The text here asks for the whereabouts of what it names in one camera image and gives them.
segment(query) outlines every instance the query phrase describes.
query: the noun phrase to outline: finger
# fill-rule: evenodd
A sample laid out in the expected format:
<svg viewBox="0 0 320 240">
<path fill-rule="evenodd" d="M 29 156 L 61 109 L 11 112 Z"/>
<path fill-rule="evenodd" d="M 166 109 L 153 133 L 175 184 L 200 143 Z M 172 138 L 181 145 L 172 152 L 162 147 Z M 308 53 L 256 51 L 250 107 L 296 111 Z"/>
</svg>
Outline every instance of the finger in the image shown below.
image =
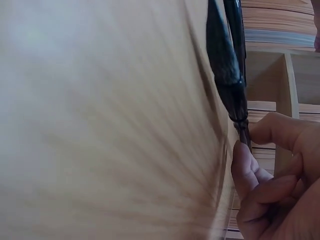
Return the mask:
<svg viewBox="0 0 320 240">
<path fill-rule="evenodd" d="M 280 178 L 287 175 L 295 175 L 298 179 L 300 179 L 303 173 L 303 170 L 304 170 L 303 157 L 300 153 L 297 153 L 290 159 L 288 166 L 286 166 L 274 177 Z"/>
<path fill-rule="evenodd" d="M 287 175 L 295 175 L 298 179 L 298 182 L 295 186 L 295 189 L 292 191 L 291 196 L 294 199 L 299 199 L 305 192 L 306 188 L 303 181 L 300 179 L 304 171 L 304 162 L 303 157 L 300 153 L 294 155 L 289 161 L 289 165 L 281 170 L 275 178 L 280 178 Z"/>
<path fill-rule="evenodd" d="M 237 141 L 233 148 L 231 173 L 240 200 L 246 197 L 259 183 L 273 177 L 259 167 L 248 146 L 240 141 Z"/>
<path fill-rule="evenodd" d="M 308 124 L 308 121 L 270 112 L 252 127 L 250 136 L 256 144 L 275 143 L 292 151 L 297 138 Z"/>
<path fill-rule="evenodd" d="M 236 216 L 244 239 L 256 240 L 262 235 L 270 225 L 265 217 L 270 204 L 290 196 L 296 184 L 296 176 L 283 176 L 260 184 L 247 195 Z"/>
</svg>

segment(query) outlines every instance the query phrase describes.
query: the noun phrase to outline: beige fabric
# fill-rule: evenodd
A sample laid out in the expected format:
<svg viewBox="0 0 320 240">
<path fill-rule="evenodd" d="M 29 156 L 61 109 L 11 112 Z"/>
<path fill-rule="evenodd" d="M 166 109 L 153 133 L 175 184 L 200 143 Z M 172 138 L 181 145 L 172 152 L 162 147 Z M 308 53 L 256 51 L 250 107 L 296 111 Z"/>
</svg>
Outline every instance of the beige fabric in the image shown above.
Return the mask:
<svg viewBox="0 0 320 240">
<path fill-rule="evenodd" d="M 235 132 L 204 88 L 206 9 L 0 1 L 2 240 L 221 235 Z"/>
</svg>

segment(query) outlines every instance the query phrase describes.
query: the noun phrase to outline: hand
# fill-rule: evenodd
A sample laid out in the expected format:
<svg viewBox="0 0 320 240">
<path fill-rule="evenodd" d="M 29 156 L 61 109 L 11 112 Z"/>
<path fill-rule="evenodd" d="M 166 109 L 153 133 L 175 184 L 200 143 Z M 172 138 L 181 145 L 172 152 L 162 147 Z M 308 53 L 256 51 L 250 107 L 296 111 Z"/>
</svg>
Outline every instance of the hand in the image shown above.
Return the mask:
<svg viewBox="0 0 320 240">
<path fill-rule="evenodd" d="M 231 172 L 244 239 L 320 239 L 320 124 L 269 113 L 250 134 L 255 143 L 273 142 L 293 157 L 273 178 L 246 145 L 234 146 Z"/>
</svg>

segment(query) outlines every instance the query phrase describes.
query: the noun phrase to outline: wooden board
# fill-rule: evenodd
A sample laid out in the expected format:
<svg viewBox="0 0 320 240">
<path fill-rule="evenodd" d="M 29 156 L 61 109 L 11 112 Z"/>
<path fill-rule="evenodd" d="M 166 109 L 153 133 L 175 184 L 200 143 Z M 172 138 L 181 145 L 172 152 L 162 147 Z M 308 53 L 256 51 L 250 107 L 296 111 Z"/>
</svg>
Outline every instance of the wooden board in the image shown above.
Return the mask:
<svg viewBox="0 0 320 240">
<path fill-rule="evenodd" d="M 0 1 L 0 239 L 224 237 L 236 131 L 204 87 L 206 11 Z"/>
<path fill-rule="evenodd" d="M 299 103 L 320 104 L 320 53 L 292 54 Z"/>
</svg>

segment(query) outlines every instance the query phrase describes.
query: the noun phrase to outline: wooden shelf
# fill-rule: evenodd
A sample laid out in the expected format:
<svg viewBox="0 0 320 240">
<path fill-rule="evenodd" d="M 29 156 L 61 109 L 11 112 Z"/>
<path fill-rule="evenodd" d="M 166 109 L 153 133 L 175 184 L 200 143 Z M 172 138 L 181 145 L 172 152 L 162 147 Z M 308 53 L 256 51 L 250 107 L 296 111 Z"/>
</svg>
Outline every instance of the wooden shelf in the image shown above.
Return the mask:
<svg viewBox="0 0 320 240">
<path fill-rule="evenodd" d="M 273 111 L 292 118 L 317 119 L 314 114 L 318 114 L 320 105 L 319 66 L 320 54 L 314 52 L 250 49 L 246 60 L 248 101 L 254 101 L 257 110 L 261 105 L 271 107 L 261 101 L 273 102 Z M 274 171 L 286 166 L 291 157 L 290 151 L 277 146 Z"/>
</svg>

